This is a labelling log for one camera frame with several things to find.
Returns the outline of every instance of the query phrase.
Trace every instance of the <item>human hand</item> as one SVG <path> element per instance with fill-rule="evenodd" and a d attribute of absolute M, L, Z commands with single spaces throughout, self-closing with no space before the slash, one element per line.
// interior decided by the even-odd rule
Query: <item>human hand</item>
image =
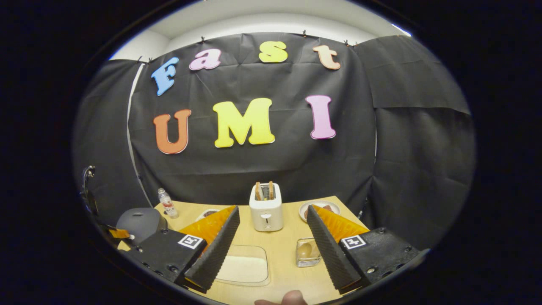
<path fill-rule="evenodd" d="M 307 302 L 305 302 L 303 294 L 299 290 L 292 290 L 284 295 L 280 304 L 266 300 L 256 300 L 254 305 L 307 305 Z"/>

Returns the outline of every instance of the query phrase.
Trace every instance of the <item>letter m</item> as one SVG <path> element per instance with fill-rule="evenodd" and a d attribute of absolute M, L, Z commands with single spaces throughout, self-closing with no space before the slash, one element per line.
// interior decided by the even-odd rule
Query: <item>letter m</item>
<path fill-rule="evenodd" d="M 250 128 L 252 128 L 252 134 L 248 138 L 250 144 L 275 142 L 275 136 L 271 134 L 269 127 L 270 106 L 271 100 L 268 98 L 253 99 L 244 116 L 230 101 L 223 101 L 213 106 L 212 109 L 218 115 L 218 139 L 215 141 L 215 146 L 233 146 L 234 140 L 230 138 L 230 130 L 237 142 L 243 145 Z"/>

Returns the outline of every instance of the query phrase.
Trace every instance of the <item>blue letter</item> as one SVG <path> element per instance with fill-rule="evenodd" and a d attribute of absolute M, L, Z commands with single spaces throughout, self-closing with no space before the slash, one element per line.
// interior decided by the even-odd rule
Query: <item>blue letter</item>
<path fill-rule="evenodd" d="M 162 93 L 166 92 L 167 89 L 173 86 L 174 80 L 169 79 L 168 76 L 173 77 L 175 75 L 175 67 L 172 65 L 178 62 L 179 58 L 174 57 L 152 73 L 151 77 L 154 78 L 156 85 L 158 86 L 158 92 L 156 92 L 156 95 L 161 96 Z"/>

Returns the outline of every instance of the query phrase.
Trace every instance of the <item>bottle label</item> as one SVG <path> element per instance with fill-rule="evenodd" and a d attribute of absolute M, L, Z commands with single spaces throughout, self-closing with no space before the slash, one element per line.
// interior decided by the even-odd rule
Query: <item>bottle label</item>
<path fill-rule="evenodd" d="M 164 206 L 164 210 L 169 216 L 177 215 L 177 210 L 175 209 L 175 206 L 173 206 L 171 200 L 164 200 L 162 202 L 162 205 Z"/>

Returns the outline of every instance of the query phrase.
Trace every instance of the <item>plate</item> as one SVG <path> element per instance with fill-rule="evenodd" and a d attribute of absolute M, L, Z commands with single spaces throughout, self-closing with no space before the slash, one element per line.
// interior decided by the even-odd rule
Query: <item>plate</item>
<path fill-rule="evenodd" d="M 335 214 L 340 215 L 340 208 L 336 204 L 334 204 L 332 202 L 329 202 L 329 201 L 325 201 L 325 200 L 312 200 L 312 201 L 308 201 L 308 202 L 304 203 L 299 208 L 299 217 L 301 217 L 301 219 L 303 219 L 304 222 L 307 222 L 307 219 L 305 218 L 305 211 L 308 209 L 309 205 L 315 205 L 315 206 L 319 206 L 319 207 L 325 207 L 325 206 L 329 205 L 331 207 L 331 210 Z"/>
<path fill-rule="evenodd" d="M 203 211 L 203 213 L 202 213 L 202 214 L 201 214 L 200 216 L 198 216 L 198 218 L 196 218 L 196 220 L 195 220 L 195 221 L 199 221 L 199 220 L 202 220 L 202 219 L 203 219 L 203 217 L 204 217 L 203 215 L 205 215 L 205 213 L 207 213 L 207 212 L 211 212 L 211 211 L 215 211 L 215 212 L 218 212 L 218 211 L 220 211 L 220 210 L 219 210 L 219 209 L 215 209 L 215 208 L 210 208 L 210 209 L 206 209 L 205 211 Z"/>

